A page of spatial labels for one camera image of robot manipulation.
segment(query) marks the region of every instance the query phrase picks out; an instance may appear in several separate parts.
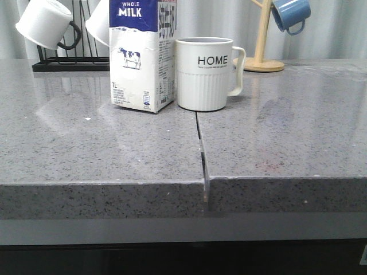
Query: cow illustration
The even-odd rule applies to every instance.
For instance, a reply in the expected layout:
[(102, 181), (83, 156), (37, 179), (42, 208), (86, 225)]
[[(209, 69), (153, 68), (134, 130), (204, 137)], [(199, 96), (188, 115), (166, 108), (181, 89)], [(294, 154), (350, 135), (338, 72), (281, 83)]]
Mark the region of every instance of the cow illustration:
[(141, 69), (142, 63), (140, 61), (140, 53), (139, 52), (131, 52), (129, 50), (125, 50), (123, 48), (119, 48), (119, 53), (123, 53), (124, 55), (124, 61), (126, 68), (133, 68), (133, 69)]

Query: whole milk carton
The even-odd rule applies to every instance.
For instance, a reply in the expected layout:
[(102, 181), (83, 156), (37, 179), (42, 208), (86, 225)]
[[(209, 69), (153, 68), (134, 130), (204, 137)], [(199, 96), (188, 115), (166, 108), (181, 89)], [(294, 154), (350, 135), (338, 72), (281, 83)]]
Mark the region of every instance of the whole milk carton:
[(110, 0), (111, 101), (157, 113), (174, 100), (177, 0)]

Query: mug handle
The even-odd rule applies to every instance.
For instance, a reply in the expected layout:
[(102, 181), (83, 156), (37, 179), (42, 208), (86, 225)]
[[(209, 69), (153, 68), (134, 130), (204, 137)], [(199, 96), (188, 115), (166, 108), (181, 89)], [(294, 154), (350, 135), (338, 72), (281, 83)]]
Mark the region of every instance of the mug handle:
[(243, 88), (243, 69), (246, 60), (246, 51), (240, 47), (232, 47), (232, 50), (236, 50), (240, 53), (238, 62), (237, 62), (237, 69), (236, 69), (236, 82), (237, 86), (232, 91), (228, 92), (227, 96), (238, 96), (242, 92)]
[(289, 28), (287, 29), (287, 32), (289, 33), (290, 36), (295, 36), (296, 34), (299, 34), (304, 29), (304, 23), (305, 23), (305, 20), (302, 21), (302, 27), (300, 27), (300, 29), (297, 32), (291, 33), (289, 31)]
[(59, 42), (57, 44), (57, 46), (63, 48), (64, 50), (71, 50), (71, 49), (74, 49), (76, 47), (76, 45), (79, 43), (80, 39), (81, 39), (81, 30), (79, 29), (79, 27), (73, 22), (73, 21), (70, 21), (69, 23), (73, 28), (74, 30), (76, 31), (76, 39), (75, 39), (75, 42), (73, 43), (73, 45), (71, 46), (66, 46), (65, 44)]

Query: white cup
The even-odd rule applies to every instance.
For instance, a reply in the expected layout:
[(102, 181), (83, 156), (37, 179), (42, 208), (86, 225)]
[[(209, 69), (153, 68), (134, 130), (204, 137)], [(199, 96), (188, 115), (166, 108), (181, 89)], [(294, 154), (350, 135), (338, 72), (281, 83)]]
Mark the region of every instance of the white cup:
[[(77, 32), (77, 38), (71, 46), (66, 46), (60, 41), (69, 25)], [(31, 0), (15, 27), (25, 38), (50, 50), (57, 50), (58, 46), (71, 50), (81, 38), (72, 13), (56, 0)]]
[(86, 20), (85, 27), (89, 33), (102, 44), (110, 45), (109, 0), (101, 0), (91, 17)]
[[(233, 40), (217, 37), (190, 37), (176, 40), (177, 103), (192, 111), (215, 111), (225, 107), (227, 96), (237, 96), (243, 88), (246, 52), (234, 47)], [(240, 53), (237, 85), (228, 92), (232, 51)]]

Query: blue mug handle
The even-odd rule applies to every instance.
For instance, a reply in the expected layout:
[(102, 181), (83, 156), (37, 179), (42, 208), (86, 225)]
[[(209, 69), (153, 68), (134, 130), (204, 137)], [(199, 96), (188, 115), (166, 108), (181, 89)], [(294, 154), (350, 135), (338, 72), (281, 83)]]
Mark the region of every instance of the blue mug handle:
[(287, 29), (288, 34), (289, 34), (290, 36), (295, 36), (296, 34), (299, 34), (299, 33), (304, 29), (304, 23), (305, 23), (305, 20), (303, 20), (303, 21), (302, 21), (302, 27), (300, 27), (300, 29), (299, 29), (297, 32), (295, 32), (295, 33), (291, 33), (291, 32), (289, 31), (289, 28), (288, 28), (288, 29)]

